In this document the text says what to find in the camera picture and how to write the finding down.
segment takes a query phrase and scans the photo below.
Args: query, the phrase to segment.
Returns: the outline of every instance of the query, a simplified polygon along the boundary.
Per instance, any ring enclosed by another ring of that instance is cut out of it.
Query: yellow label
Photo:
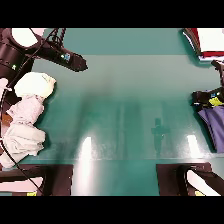
[[[195,191],[195,195],[196,195],[196,196],[205,196],[205,195],[202,194],[200,191]]]
[[[214,98],[210,99],[209,102],[213,106],[219,106],[219,105],[222,105],[223,104],[217,97],[214,97]]]
[[[29,192],[27,193],[27,196],[37,196],[37,192]]]

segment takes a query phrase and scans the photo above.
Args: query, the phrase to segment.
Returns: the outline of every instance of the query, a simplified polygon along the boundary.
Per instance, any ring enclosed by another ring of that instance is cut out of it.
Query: red cloth
[[[191,30],[194,33],[194,35],[197,38],[198,43],[200,45],[199,36],[198,36],[198,29],[197,28],[191,28]],[[224,56],[224,51],[204,51],[204,52],[201,52],[201,55],[203,57]]]

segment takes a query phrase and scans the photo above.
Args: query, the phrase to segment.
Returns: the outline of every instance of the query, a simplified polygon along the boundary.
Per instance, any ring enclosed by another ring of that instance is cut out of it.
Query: glossy green surface
[[[74,164],[73,195],[158,195],[155,164],[192,158],[224,175],[190,106],[193,91],[219,86],[219,74],[178,29],[68,29],[64,45],[89,69],[36,60],[33,71],[57,86],[38,120],[45,149],[23,163]]]

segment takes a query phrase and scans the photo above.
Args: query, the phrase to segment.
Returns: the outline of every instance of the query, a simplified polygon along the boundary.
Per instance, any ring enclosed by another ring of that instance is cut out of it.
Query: pile of clothes
[[[55,82],[54,78],[45,73],[29,72],[14,87],[16,95],[22,100],[7,111],[13,121],[2,133],[2,140],[16,162],[27,155],[36,156],[43,149],[45,132],[34,127],[34,123],[43,113],[44,99],[53,92]],[[7,84],[7,79],[0,79],[0,97]],[[0,156],[0,163],[5,168],[15,165],[5,152]]]
[[[224,60],[224,28],[183,28],[200,61]]]

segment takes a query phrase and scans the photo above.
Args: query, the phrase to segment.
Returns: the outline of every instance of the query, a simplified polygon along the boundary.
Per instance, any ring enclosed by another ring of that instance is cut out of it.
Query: table surface
[[[219,74],[180,29],[70,28],[64,46],[89,69],[35,61],[57,85],[37,123],[45,149],[22,163],[74,164],[72,195],[159,195],[157,163],[207,161],[224,178],[223,155],[190,106]]]

